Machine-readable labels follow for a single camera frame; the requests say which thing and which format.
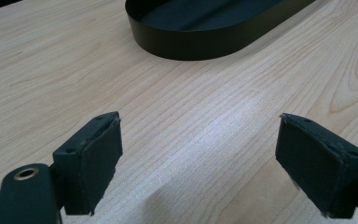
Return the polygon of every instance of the light wood surface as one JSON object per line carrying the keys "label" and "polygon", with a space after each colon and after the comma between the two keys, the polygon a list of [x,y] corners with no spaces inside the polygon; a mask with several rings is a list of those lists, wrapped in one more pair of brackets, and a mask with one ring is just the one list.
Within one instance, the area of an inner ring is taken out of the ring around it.
{"label": "light wood surface", "polygon": [[122,117],[124,155],[93,217],[64,223],[358,223],[325,219],[275,161],[279,115],[358,146],[358,0],[318,0],[246,49],[153,56],[124,0],[0,8],[0,183],[91,118]]}

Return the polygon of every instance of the metal ring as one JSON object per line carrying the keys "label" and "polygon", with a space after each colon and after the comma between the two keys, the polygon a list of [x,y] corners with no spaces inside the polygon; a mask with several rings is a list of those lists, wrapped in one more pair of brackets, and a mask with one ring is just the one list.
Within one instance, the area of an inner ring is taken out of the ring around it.
{"label": "metal ring", "polygon": [[25,180],[34,177],[39,173],[39,169],[31,167],[24,170],[19,171],[14,175],[15,180]]}

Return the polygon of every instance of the wood grain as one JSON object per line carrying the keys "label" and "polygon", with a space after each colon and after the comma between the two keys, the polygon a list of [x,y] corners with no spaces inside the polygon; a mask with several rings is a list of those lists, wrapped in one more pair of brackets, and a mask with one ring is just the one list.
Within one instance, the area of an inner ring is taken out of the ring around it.
{"label": "wood grain", "polygon": [[137,46],[124,0],[0,8],[0,183],[89,119],[122,117],[124,156],[93,217],[64,223],[358,223],[326,219],[274,158],[279,115],[358,146],[358,0],[318,0],[227,57]]}

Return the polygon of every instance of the black tray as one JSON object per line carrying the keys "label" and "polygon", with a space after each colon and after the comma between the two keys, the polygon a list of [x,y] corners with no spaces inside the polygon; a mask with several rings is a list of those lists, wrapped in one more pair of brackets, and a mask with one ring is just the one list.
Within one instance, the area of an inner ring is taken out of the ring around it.
{"label": "black tray", "polygon": [[148,52],[193,61],[240,50],[315,0],[127,0],[133,36]]}

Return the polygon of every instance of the black clamp jaw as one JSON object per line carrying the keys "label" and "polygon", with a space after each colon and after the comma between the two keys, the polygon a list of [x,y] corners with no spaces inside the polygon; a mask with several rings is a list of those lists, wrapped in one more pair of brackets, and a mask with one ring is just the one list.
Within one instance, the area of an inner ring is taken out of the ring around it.
{"label": "black clamp jaw", "polygon": [[0,190],[0,224],[62,223],[94,214],[123,154],[118,112],[92,119],[53,153],[54,163],[29,164],[6,175]]}
{"label": "black clamp jaw", "polygon": [[282,114],[276,159],[327,217],[358,207],[358,147],[310,119]]}

